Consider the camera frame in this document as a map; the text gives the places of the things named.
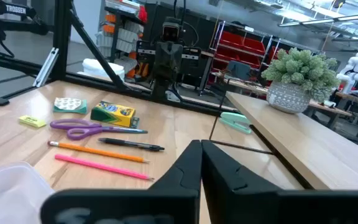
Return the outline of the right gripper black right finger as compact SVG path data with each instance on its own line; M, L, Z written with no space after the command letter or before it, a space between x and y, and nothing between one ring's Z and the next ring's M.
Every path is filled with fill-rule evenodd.
M212 223L358 223L358 190L284 190L203 140Z

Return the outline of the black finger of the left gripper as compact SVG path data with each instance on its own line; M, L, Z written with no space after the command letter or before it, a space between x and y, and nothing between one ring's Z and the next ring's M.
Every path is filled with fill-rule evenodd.
M169 43L168 44L169 55L170 55L170 68L172 71L172 77L175 78L180 67L181 60L181 45Z
M168 77L168 56L166 43L158 43L156 47L156 74L158 77Z

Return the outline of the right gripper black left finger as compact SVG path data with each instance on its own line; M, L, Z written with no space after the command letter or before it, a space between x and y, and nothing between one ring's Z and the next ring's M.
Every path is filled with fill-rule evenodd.
M68 189L50 196L42 223L198 223L201 141L189 143L148 189Z

